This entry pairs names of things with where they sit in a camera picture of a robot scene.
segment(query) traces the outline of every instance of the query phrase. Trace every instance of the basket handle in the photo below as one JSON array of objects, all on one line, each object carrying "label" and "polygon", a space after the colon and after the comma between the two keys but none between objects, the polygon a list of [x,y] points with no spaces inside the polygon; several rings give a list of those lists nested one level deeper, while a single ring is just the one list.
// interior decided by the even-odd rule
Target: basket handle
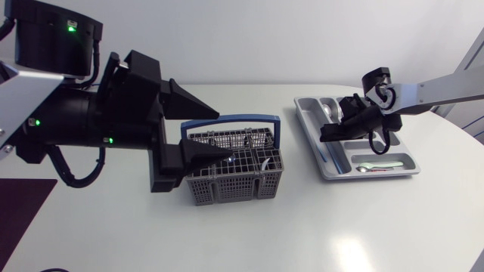
[{"label": "basket handle", "polygon": [[226,122],[271,122],[274,123],[274,147],[279,149],[279,140],[281,137],[281,120],[279,116],[268,114],[231,114],[220,116],[213,120],[191,120],[181,124],[181,138],[187,138],[187,130],[198,128],[205,125],[222,124]]}]

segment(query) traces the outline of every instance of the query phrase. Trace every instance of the white table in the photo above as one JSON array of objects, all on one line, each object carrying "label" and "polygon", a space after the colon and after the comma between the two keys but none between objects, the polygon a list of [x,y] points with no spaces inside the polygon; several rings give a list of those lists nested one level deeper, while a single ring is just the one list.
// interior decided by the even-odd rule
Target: white table
[{"label": "white table", "polygon": [[[484,248],[484,146],[445,119],[402,117],[399,135],[419,175],[327,182],[293,98],[361,89],[184,87],[221,114],[281,117],[285,170],[275,199],[196,207],[185,182],[150,193],[146,151],[108,150],[93,185],[79,190],[59,181],[5,271],[468,271]],[[178,143],[179,124],[166,123],[170,143]],[[63,151],[79,177],[98,154]],[[27,165],[15,155],[0,162],[0,173],[57,178],[48,158]]]}]

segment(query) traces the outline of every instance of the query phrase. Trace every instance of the gray cutlery tray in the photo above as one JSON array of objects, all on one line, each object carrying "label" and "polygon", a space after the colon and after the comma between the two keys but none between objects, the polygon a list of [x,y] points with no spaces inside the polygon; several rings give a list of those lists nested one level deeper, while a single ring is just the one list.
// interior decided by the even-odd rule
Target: gray cutlery tray
[{"label": "gray cutlery tray", "polygon": [[[350,141],[334,141],[322,143],[320,128],[324,124],[340,122],[342,113],[339,100],[342,97],[296,97],[296,113],[301,122],[306,137],[311,144],[316,161],[323,177],[328,180],[349,178],[375,178],[415,175],[420,167],[415,162],[407,147],[396,133],[390,132],[391,147],[383,155],[375,154],[368,143],[368,136]],[[323,110],[323,104],[330,107],[331,116]],[[380,132],[374,133],[374,146],[382,150],[385,141]],[[384,163],[403,162],[402,166],[381,172],[360,172],[356,170],[362,162]]]}]

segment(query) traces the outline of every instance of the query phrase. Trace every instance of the metal spoon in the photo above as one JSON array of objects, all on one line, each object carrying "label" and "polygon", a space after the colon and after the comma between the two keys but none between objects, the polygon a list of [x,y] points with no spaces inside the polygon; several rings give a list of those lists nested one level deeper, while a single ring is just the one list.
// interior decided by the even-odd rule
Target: metal spoon
[{"label": "metal spoon", "polygon": [[386,162],[386,163],[371,163],[371,162],[362,162],[356,168],[356,170],[365,173],[370,172],[372,170],[390,170],[393,167],[403,166],[403,162]]},{"label": "metal spoon", "polygon": [[328,117],[331,118],[331,108],[327,104],[323,104],[323,111]]}]

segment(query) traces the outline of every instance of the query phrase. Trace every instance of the dish rack basket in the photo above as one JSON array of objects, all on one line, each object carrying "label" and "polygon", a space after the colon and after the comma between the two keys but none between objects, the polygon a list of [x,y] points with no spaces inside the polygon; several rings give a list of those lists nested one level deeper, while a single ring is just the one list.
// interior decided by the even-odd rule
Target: dish rack basket
[{"label": "dish rack basket", "polygon": [[[226,122],[271,122],[269,128],[208,131],[187,134],[187,130]],[[274,198],[284,165],[279,142],[281,120],[263,114],[234,114],[215,120],[193,120],[181,124],[181,138],[233,150],[230,158],[185,177],[195,205]]]}]

